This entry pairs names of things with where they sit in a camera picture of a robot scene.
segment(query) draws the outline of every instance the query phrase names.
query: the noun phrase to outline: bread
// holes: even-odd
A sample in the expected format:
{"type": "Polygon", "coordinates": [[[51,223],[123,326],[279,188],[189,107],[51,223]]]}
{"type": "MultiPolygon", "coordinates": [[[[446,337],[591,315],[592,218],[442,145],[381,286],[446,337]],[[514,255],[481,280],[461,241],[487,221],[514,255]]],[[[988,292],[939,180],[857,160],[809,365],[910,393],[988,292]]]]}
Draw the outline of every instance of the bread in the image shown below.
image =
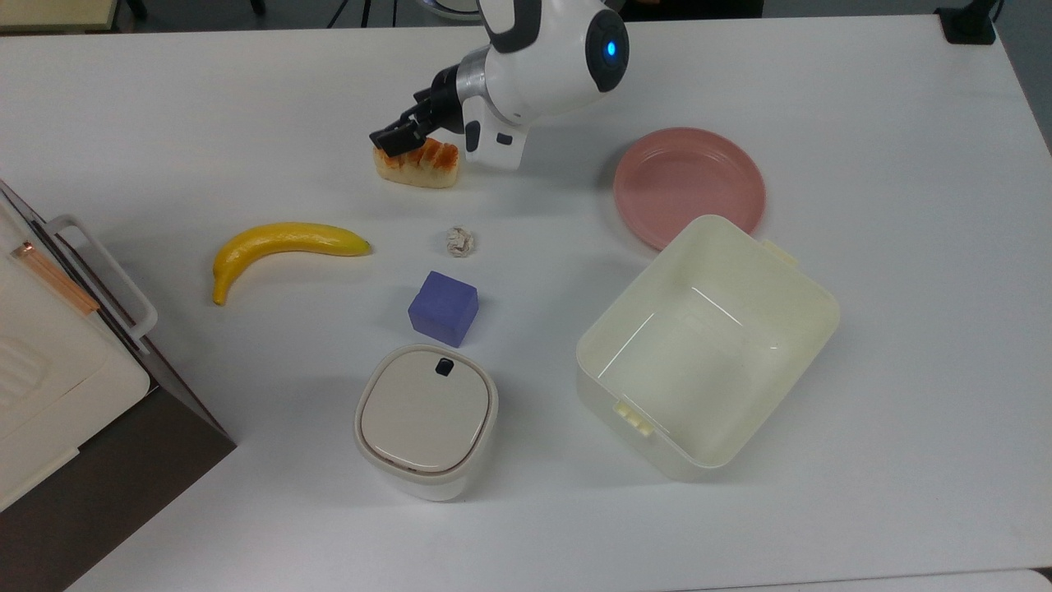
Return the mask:
{"type": "Polygon", "coordinates": [[[453,144],[432,138],[427,138],[421,147],[393,158],[373,146],[372,161],[384,179],[418,187],[450,187],[460,175],[460,150],[453,144]]]}

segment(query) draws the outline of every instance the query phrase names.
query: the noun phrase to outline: microwave handle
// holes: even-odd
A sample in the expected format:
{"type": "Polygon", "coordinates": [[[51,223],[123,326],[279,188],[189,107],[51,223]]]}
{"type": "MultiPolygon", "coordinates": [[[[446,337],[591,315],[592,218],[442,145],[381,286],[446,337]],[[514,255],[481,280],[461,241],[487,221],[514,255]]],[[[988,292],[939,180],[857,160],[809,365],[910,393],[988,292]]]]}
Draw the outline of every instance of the microwave handle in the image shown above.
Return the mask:
{"type": "Polygon", "coordinates": [[[106,263],[108,263],[109,266],[113,267],[115,271],[117,271],[117,275],[121,279],[121,281],[123,281],[127,285],[128,289],[132,291],[132,294],[135,295],[135,299],[139,301],[139,304],[142,306],[145,315],[141,321],[139,321],[139,323],[136,323],[135,325],[126,329],[128,336],[130,336],[133,340],[137,342],[139,340],[142,340],[143,336],[145,336],[146,333],[148,333],[149,330],[154,329],[154,326],[157,325],[157,309],[155,309],[154,305],[148,300],[146,300],[146,294],[143,293],[141,289],[139,289],[139,286],[136,285],[134,281],[132,281],[132,278],[129,278],[128,274],[124,272],[124,269],[121,268],[120,263],[118,263],[117,260],[114,259],[114,256],[109,253],[109,250],[107,250],[106,247],[103,246],[101,242],[99,242],[99,239],[95,238],[95,236],[92,232],[87,231],[87,228],[84,227],[83,222],[77,219],[76,216],[73,216],[70,213],[63,213],[61,216],[52,218],[44,224],[44,230],[54,236],[58,236],[60,231],[64,230],[65,228],[68,228],[69,226],[76,227],[81,231],[81,233],[84,234],[84,238],[86,238],[87,241],[92,244],[92,246],[94,246],[95,249],[98,250],[100,254],[102,254],[102,258],[106,260],[106,263]]]}

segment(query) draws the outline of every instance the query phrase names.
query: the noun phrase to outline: white bin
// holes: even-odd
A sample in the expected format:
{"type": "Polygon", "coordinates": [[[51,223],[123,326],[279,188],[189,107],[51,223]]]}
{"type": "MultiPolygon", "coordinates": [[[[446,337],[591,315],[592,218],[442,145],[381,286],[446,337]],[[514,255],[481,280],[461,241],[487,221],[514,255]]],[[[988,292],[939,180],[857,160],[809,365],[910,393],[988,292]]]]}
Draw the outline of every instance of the white bin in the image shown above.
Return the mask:
{"type": "Polygon", "coordinates": [[[838,323],[790,257],[703,216],[581,339],[578,394],[666,476],[696,481],[745,446],[838,323]]]}

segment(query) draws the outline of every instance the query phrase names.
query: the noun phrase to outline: banana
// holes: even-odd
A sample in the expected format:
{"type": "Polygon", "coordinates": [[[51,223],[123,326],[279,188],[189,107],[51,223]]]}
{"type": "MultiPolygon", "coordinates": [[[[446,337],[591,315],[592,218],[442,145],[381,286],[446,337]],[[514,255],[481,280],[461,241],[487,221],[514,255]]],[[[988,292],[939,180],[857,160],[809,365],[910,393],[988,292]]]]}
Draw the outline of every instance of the banana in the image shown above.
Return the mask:
{"type": "Polygon", "coordinates": [[[267,254],[289,250],[355,257],[368,253],[370,246],[357,233],[328,224],[278,222],[248,228],[216,252],[211,265],[216,278],[211,301],[222,307],[230,284],[248,265],[267,254]]]}

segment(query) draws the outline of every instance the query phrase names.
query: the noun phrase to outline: purple cube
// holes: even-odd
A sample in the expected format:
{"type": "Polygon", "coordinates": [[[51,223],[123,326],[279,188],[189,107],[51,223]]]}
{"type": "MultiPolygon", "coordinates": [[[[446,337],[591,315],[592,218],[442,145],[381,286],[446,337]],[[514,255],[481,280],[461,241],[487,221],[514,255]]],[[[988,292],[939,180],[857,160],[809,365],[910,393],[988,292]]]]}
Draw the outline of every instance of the purple cube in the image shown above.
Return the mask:
{"type": "Polygon", "coordinates": [[[409,321],[417,332],[459,348],[478,312],[474,286],[431,271],[409,305],[409,321]]]}

